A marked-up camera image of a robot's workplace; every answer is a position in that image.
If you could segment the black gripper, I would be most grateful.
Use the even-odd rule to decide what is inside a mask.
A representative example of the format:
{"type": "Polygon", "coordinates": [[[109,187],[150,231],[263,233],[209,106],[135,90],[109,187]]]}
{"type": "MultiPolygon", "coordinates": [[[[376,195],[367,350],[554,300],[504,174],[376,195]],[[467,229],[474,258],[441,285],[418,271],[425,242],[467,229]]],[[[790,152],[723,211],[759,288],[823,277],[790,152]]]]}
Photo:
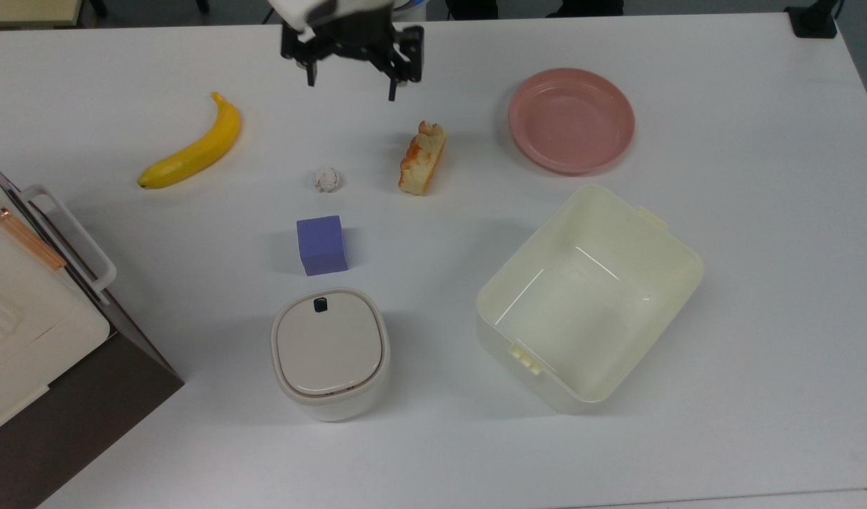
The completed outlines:
{"type": "Polygon", "coordinates": [[[279,54],[306,71],[309,87],[316,85],[316,60],[322,52],[388,62],[388,100],[398,87],[423,79],[425,29],[392,25],[393,6],[284,6],[279,54]]]}

